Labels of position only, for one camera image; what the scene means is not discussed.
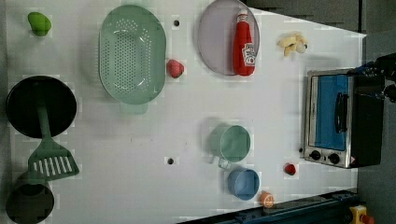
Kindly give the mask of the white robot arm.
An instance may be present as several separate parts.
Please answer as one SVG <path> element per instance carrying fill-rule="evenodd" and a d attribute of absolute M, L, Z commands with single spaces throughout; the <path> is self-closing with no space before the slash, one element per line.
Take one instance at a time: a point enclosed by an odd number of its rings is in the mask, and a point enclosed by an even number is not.
<path fill-rule="evenodd" d="M 355 77 L 395 81 L 395 54 L 391 53 L 378 57 L 374 62 L 368 62 L 348 70 L 347 74 Z M 388 85 L 381 91 L 378 91 L 376 88 L 358 87 L 355 92 L 359 95 L 365 95 L 383 101 L 388 99 L 392 103 L 396 101 L 395 84 Z"/>

